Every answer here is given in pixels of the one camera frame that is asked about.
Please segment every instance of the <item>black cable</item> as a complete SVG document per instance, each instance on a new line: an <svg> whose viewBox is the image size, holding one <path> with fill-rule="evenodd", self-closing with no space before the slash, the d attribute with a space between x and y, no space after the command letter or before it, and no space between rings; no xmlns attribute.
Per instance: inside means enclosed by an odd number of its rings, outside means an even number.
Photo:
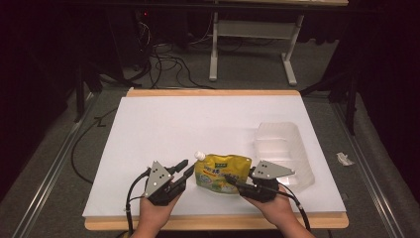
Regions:
<svg viewBox="0 0 420 238"><path fill-rule="evenodd" d="M186 87L186 88L207 88L207 89L215 89L214 87L211 87L211 86L207 86L207 85L201 85L201 84L198 84L198 83L196 83L195 81L193 81L192 80L192 78L191 78L191 71L189 70L189 68L188 68L188 66L186 65L186 63L185 63L185 61L182 59L182 58L178 58L178 57L173 57L173 56L170 56L170 55L163 55L163 56L159 56L158 55L158 53L157 53L157 51L155 51L155 55L154 56L152 56L153 58L157 58L157 63L156 63L156 68L159 70L159 75L160 75L160 73L163 71L163 68L162 68L162 63L163 62L165 62L165 61L171 61L171 62L173 62L174 63L174 65L173 66L171 66L170 68L167 68L167 69L165 69L165 70L169 70L169 69L173 69L173 68L175 68L177 65L179 65L180 66L180 69L178 70L178 72L176 73L176 80L178 81L178 83L181 85L181 86L183 86L183 87ZM186 85L183 85L180 81L179 81L179 78L178 78L178 76L179 76L179 74L180 74L180 72L183 70L183 69L186 69L186 71L187 71L187 79L194 85L194 86L186 86ZM157 87L157 84L158 84L158 81L156 80L155 82L154 82L154 84L153 84L153 86L152 86L152 88L156 88Z"/></svg>
<svg viewBox="0 0 420 238"><path fill-rule="evenodd" d="M165 47L165 46L170 46L170 48L168 50L165 50L164 52L159 52L158 53L158 48L159 47ZM168 54L168 53L170 53L172 51L173 51L173 44L165 44L165 43L163 43L163 44L155 45L155 52L156 52L156 54L165 55L165 54Z"/></svg>
<svg viewBox="0 0 420 238"><path fill-rule="evenodd" d="M133 200L136 200L136 199L143 198L143 197L144 197L144 196L136 196L136 197L133 197L133 198L131 198L131 199L130 199L130 202L131 202L131 201L133 201Z"/></svg>
<svg viewBox="0 0 420 238"><path fill-rule="evenodd" d="M217 50L220 51L220 52L224 52L224 53L233 53L233 52L237 51L238 49L240 49L244 44L244 40L242 38L238 39L238 38L231 37L231 38L224 38L224 40L231 40L234 43L239 42L239 44L235 48L233 48L232 50L224 50L224 49L221 48L222 44L218 44Z"/></svg>
<svg viewBox="0 0 420 238"><path fill-rule="evenodd" d="M145 23L142 22L137 22L138 27L140 28L140 26L142 26L142 29L137 29L137 40L139 43L139 48L138 51L142 54L140 56L140 65L142 67L142 71L139 72L138 74L134 75L131 78L124 78L123 77L119 77L119 76L115 76L112 78L115 81L110 81L107 80L106 78L100 76L100 80L106 83L110 83L110 84L115 84L115 83L122 83L123 85L126 86L131 86L131 87L141 87L142 85L140 83L134 83L135 80L140 79L142 77L144 77L146 74L150 73L151 69L152 69L152 64L150 61L150 56L152 54L153 51L153 45L151 44L151 38L152 38L152 34L151 31L149 29L149 26L146 25ZM147 37L148 40L146 42L146 44L143 46L142 44L142 38Z"/></svg>
<svg viewBox="0 0 420 238"><path fill-rule="evenodd" d="M123 231L120 234L118 234L115 238L121 238L124 237L124 235L127 233L128 231Z"/></svg>
<svg viewBox="0 0 420 238"><path fill-rule="evenodd" d="M72 147L72 149L71 149L71 155L70 155L70 160L71 160L71 167L73 168L73 170L74 170L74 172L81 178L81 179L83 179L84 181L86 181L86 182L88 182L88 183L90 183L90 184L93 184L93 181L92 180L90 180L90 179L88 179L88 178L86 178L85 176L83 176L78 170L77 170L77 168L76 168L76 165L75 165L75 162L74 162L74 152L75 152L75 150L76 150L76 147L77 147L77 144L81 141L81 139L87 134L87 132L89 132L89 130L90 129L92 129L92 127L93 126L95 126L96 125L96 123L98 123L100 120L102 120L103 118L105 118L106 116L108 116L109 114L111 114L112 112L114 112L114 111L116 111L118 109L118 107L117 108L114 108L114 109L112 109L111 111L109 111L109 112L107 112L107 113L105 113L103 116L101 116L101 117L96 117L95 118L95 121L89 126L89 127L87 127L84 131L83 131L83 133L77 138L77 140L76 140L76 142L74 143L74 145L73 145L73 147Z"/></svg>
<svg viewBox="0 0 420 238"><path fill-rule="evenodd" d="M300 214L302 215L302 218L303 218L303 222L305 223L305 227L306 227L306 229L310 232L311 231L311 226L310 226L310 224L309 224L309 219L308 219L308 216L306 215L306 212L305 212L305 210L303 209L303 206L302 206L302 204L300 203L300 201L297 199L297 197L296 197L296 195L293 193L293 191L290 189L290 188L288 188L286 185L284 185L284 184L282 184L282 183L280 183L282 186L284 186L291 194L289 194L289 193L287 193L287 192L283 192L283 191L279 191L279 190L275 190L275 189L272 189L272 188L270 188L270 187L267 187L267 186L265 186L264 188L265 189L267 189L267 190L270 190L270 191L274 191L274 192L276 192L277 194L280 194L280 195L283 195L283 196L286 196L286 197L288 197L288 198L290 198L290 199L292 199L293 201L294 201L294 203L296 204L296 207L299 209L299 212L300 212Z"/></svg>
<svg viewBox="0 0 420 238"><path fill-rule="evenodd" d="M190 44L190 46L193 47L194 49L197 49L197 50L210 49L213 46L213 44L210 40L212 40L212 38L208 38L208 39L202 40L200 42L192 43L192 44Z"/></svg>
<svg viewBox="0 0 420 238"><path fill-rule="evenodd" d="M190 46L194 47L194 45L196 45L196 44L205 42L205 41L213 38L212 36L208 37L208 34L210 33L210 30L211 30L211 26L213 26L213 16L214 16L214 13L210 13L209 25L207 26L206 32L203 34L203 36L198 41L188 43Z"/></svg>
<svg viewBox="0 0 420 238"><path fill-rule="evenodd" d="M139 175L131 184L129 192L127 193L127 201L126 201L126 216L127 216L127 222L129 225L129 235L133 235L134 228L133 228L133 217L131 213L131 193L133 192L134 187L136 186L137 182L139 182L142 178L148 176L151 173L151 168L148 168L145 172L143 172L141 175Z"/></svg>

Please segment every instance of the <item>metal rail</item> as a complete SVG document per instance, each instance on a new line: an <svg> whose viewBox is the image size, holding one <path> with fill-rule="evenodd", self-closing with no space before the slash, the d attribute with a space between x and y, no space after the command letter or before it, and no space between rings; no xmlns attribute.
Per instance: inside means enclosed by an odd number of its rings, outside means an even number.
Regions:
<svg viewBox="0 0 420 238"><path fill-rule="evenodd" d="M77 136L77 132L80 129L83 121L86 118L86 115L91 110L92 106L97 100L97 96L93 93L90 93L86 98L87 110L81 116L80 120L73 125L70 132L68 133L67 137L64 140L63 145L61 146L58 154L55 157L55 160L50 167L50 170L47 172L46 177L44 178L43 183L41 184L40 188L38 189L34 199L32 200L31 204L29 205L25 215L23 216L21 222L19 223L18 227L13 234L13 238L23 238L28 237L29 233L31 232L32 228L34 227L35 222L39 214L41 213L47 199L49 198L50 193L53 190L56 180L61 173L61 170L65 164L65 158L67 152L74 144L74 139Z"/></svg>
<svg viewBox="0 0 420 238"><path fill-rule="evenodd" d="M403 238L404 234L402 233L401 228L398 225L397 220L392 212L392 209L389 206L389 202L383 193L382 189L380 188L376 178L374 177L373 172L371 171L368 160L364 156L362 149L359 146L359 143L355 136L353 136L349 130L347 129L346 125L346 116L340 107L339 104L334 103L332 104L332 108L336 113L337 117L340 119L340 124L345 130L350 144L353 147L353 150L356 153L356 161L357 165L361 171L362 179L364 180L367 190L370 193L370 196L373 200L374 205L379 213L380 218L382 219L383 224L385 225L386 231L389 234L390 238Z"/></svg>

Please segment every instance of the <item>black curtain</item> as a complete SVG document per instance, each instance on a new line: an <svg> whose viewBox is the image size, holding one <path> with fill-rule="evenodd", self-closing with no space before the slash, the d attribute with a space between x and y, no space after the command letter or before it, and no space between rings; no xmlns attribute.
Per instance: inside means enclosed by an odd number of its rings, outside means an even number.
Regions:
<svg viewBox="0 0 420 238"><path fill-rule="evenodd" d="M346 100L351 83L357 83L381 142L420 201L420 6L383 0L361 1L360 7L377 13L352 18L323 77L339 80L325 89L332 89L335 100Z"/></svg>
<svg viewBox="0 0 420 238"><path fill-rule="evenodd" d="M59 19L59 9L48 4L0 5L0 200L66 108L74 85L73 61L60 38Z"/></svg>

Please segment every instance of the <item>yellow pouch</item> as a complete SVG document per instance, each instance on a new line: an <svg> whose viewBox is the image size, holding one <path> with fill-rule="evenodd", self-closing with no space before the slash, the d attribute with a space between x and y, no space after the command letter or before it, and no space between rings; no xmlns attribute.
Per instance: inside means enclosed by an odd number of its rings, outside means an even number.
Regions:
<svg viewBox="0 0 420 238"><path fill-rule="evenodd" d="M194 165L195 180L197 185L206 187L212 191L228 194L236 194L235 186L225 180L225 175L230 175L239 181L247 181L252 160L247 157L228 155L205 155L195 153L197 162Z"/></svg>

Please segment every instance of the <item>human hand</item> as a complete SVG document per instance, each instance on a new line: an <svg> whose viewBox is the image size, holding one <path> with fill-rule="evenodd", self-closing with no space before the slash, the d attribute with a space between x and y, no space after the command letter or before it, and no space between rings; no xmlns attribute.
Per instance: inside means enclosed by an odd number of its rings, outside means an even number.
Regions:
<svg viewBox="0 0 420 238"><path fill-rule="evenodd" d="M147 198L143 197L140 200L139 224L132 238L156 237L166 224L180 197L181 194L166 206L155 206Z"/></svg>
<svg viewBox="0 0 420 238"><path fill-rule="evenodd" d="M284 187L279 184L278 190L286 192ZM297 220L291 209L289 198L283 195L277 195L274 200L268 202L259 202L248 197L244 197L250 204L258 208L265 219L275 225L281 231L284 237L314 237Z"/></svg>

